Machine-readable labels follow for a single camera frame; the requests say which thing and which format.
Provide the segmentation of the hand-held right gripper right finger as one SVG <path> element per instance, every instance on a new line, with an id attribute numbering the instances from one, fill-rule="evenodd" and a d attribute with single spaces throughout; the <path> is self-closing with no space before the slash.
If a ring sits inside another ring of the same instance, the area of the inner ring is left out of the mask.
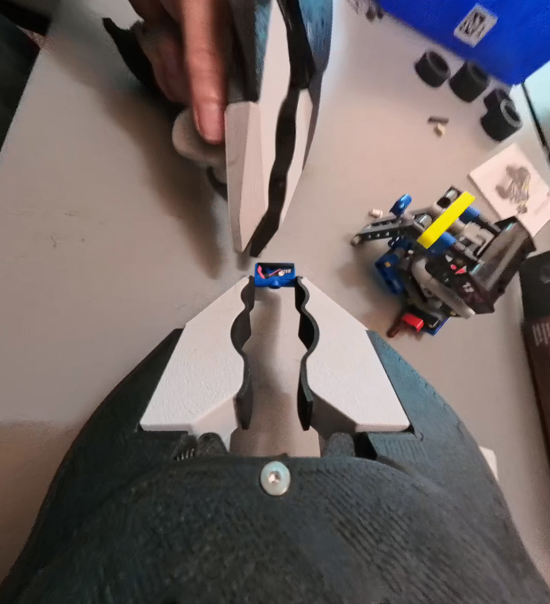
<path id="1" fill-rule="evenodd" d="M 297 412 L 321 449 L 334 434 L 399 434 L 410 421 L 367 328 L 305 277 L 295 279 Z"/>

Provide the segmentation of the partly built lego vehicle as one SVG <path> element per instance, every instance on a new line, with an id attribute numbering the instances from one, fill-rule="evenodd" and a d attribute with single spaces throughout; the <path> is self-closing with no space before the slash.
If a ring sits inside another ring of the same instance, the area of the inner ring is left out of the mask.
<path id="1" fill-rule="evenodd" d="M 352 246 L 387 242 L 375 270 L 401 303 L 388 338 L 404 330 L 436 335 L 449 319 L 493 313 L 536 251 L 518 218 L 491 222 L 474 201 L 469 192 L 450 187 L 435 203 L 410 211 L 412 197 L 405 194 L 388 215 L 371 210 L 371 221 L 352 237 Z"/>

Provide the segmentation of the blue stickered lego piece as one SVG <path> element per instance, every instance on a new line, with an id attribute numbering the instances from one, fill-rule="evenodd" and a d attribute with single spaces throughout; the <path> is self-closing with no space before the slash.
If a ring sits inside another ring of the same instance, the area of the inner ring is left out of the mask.
<path id="1" fill-rule="evenodd" d="M 282 289 L 294 287 L 295 264 L 291 262 L 257 262 L 254 284 L 256 288 Z"/>

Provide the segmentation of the blue plastic bin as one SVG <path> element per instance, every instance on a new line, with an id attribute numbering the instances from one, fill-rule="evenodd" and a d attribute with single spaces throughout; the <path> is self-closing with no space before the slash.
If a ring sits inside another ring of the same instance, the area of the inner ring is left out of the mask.
<path id="1" fill-rule="evenodd" d="M 508 85 L 550 61 L 550 1 L 378 1 L 424 37 Z"/>

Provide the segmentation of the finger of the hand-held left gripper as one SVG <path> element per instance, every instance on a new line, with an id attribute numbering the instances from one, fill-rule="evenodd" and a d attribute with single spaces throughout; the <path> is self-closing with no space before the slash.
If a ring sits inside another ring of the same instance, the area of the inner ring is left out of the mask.
<path id="1" fill-rule="evenodd" d="M 230 78 L 230 61 L 228 80 Z M 274 190 L 264 184 L 265 164 L 254 137 L 250 143 L 242 142 L 246 137 L 233 134 L 230 109 L 226 108 L 226 186 L 230 226 L 234 249 L 239 253 L 249 252 L 260 256 L 278 228 L 282 209 L 283 184 L 275 182 Z"/>
<path id="2" fill-rule="evenodd" d="M 312 136 L 312 117 L 314 104 L 308 89 L 299 91 L 299 99 L 295 109 L 293 120 L 292 142 L 286 145 L 285 150 L 291 148 L 291 158 L 284 162 L 283 174 L 283 202 L 278 219 L 278 228 L 281 227 L 289 210 L 295 190 L 302 176 L 306 157 L 308 155 Z"/>

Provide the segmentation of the closed lego instruction booklet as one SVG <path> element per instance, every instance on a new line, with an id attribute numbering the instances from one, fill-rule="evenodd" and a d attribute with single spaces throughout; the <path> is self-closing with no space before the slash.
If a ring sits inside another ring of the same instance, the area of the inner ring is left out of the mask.
<path id="1" fill-rule="evenodd" d="M 500 218 L 515 217 L 532 238 L 550 221 L 550 186 L 517 143 L 473 169 L 468 178 Z"/>

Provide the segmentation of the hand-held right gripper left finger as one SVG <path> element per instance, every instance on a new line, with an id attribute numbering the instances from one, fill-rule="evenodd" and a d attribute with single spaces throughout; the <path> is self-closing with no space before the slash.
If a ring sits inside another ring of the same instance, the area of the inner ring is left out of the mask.
<path id="1" fill-rule="evenodd" d="M 146 432 L 217 434 L 226 449 L 253 412 L 250 365 L 255 280 L 243 277 L 190 320 L 157 382 L 140 427 Z"/>

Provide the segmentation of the black lego tyre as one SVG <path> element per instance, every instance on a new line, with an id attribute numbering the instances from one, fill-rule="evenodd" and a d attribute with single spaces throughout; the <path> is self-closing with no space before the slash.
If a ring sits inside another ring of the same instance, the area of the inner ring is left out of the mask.
<path id="1" fill-rule="evenodd" d="M 480 124 L 487 136 L 496 142 L 502 142 L 523 126 L 523 120 L 511 98 L 503 98 L 486 106 Z"/>
<path id="2" fill-rule="evenodd" d="M 449 79 L 453 94 L 465 103 L 472 103 L 490 84 L 490 75 L 478 64 L 467 60 Z"/>
<path id="3" fill-rule="evenodd" d="M 508 101 L 511 106 L 515 106 L 515 103 L 509 92 L 502 87 L 495 87 L 483 98 L 483 103 L 487 112 L 495 107 L 498 107 L 504 101 Z"/>
<path id="4" fill-rule="evenodd" d="M 439 88 L 450 78 L 446 59 L 432 49 L 426 50 L 414 64 L 415 73 L 429 87 Z"/>

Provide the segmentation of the person's left hand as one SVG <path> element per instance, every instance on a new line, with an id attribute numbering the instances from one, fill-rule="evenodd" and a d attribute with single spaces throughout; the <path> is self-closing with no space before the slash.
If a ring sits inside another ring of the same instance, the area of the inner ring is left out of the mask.
<path id="1" fill-rule="evenodd" d="M 209 144 L 225 137 L 228 1 L 129 1 L 143 55 L 163 95 L 193 111 Z"/>

